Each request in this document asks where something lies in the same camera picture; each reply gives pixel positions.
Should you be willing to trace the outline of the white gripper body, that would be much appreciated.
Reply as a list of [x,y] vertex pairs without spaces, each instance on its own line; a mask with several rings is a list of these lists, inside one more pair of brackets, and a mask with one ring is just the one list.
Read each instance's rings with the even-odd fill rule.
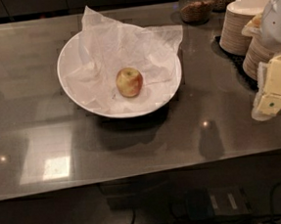
[[265,6],[260,39],[266,48],[281,52],[281,0],[270,0]]

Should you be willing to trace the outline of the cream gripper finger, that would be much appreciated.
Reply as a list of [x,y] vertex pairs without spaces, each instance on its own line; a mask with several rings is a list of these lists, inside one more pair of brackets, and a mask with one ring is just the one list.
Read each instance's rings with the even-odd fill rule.
[[255,15],[247,24],[243,26],[242,34],[246,37],[261,36],[261,13]]
[[281,111],[281,55],[268,63],[259,63],[258,92],[253,103],[252,118],[265,121]]

